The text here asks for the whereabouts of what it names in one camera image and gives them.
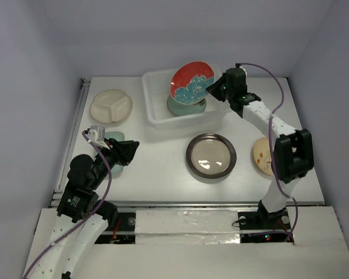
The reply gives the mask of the light green rectangular plate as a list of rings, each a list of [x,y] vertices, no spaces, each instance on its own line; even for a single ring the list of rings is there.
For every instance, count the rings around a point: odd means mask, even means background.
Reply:
[[[105,133],[105,138],[106,139],[115,139],[117,141],[124,141],[125,140],[125,136],[122,132],[120,131],[110,131],[110,132],[106,132]],[[111,172],[112,172],[112,178],[116,178],[119,177],[121,175],[121,173],[123,172],[124,167],[116,164],[114,165],[114,167],[112,168]]]

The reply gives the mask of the red plate with blue flower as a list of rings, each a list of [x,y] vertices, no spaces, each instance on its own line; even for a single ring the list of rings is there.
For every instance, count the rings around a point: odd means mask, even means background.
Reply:
[[[203,61],[190,62],[175,72],[170,82],[170,96],[181,105],[193,105],[208,94],[206,87],[215,81],[214,70]]]

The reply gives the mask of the green round flower plate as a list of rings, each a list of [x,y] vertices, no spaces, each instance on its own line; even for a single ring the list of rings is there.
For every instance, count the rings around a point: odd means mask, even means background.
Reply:
[[[205,111],[206,99],[203,99],[192,105],[184,105],[176,102],[171,96],[169,96],[167,100],[167,107],[169,111],[176,117],[194,115],[203,113]]]

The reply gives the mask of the cream divided plate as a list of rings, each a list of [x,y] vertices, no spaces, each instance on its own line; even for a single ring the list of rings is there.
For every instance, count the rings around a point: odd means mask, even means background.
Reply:
[[[132,99],[122,90],[107,90],[99,93],[90,105],[92,118],[103,124],[124,120],[133,109]]]

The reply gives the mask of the brown rimmed cream plate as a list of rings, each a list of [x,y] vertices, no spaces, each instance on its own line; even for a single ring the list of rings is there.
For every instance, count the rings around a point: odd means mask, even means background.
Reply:
[[[237,162],[233,144],[225,137],[205,133],[193,138],[186,149],[186,162],[196,175],[206,179],[228,176]]]

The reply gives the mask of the beige plate with bird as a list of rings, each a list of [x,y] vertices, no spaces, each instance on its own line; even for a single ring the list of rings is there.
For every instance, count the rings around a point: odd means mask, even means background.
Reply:
[[[254,162],[260,171],[269,176],[273,176],[269,140],[266,137],[260,138],[255,142],[252,149],[252,154]]]

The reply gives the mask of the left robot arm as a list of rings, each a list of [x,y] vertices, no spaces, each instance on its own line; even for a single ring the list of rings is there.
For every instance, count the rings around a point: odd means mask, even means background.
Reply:
[[[72,159],[68,182],[56,208],[47,247],[34,259],[24,278],[74,278],[87,254],[105,230],[118,220],[117,206],[96,190],[104,179],[112,183],[112,168],[127,166],[139,147],[137,141],[89,140],[97,155]]]

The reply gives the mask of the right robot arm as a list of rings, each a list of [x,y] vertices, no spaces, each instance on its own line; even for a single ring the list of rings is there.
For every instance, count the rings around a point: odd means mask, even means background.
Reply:
[[[269,228],[283,213],[299,180],[314,167],[312,135],[307,129],[296,129],[269,110],[262,99],[247,88],[245,64],[226,70],[221,78],[207,87],[207,92],[251,123],[268,138],[273,180],[259,201],[256,221]]]

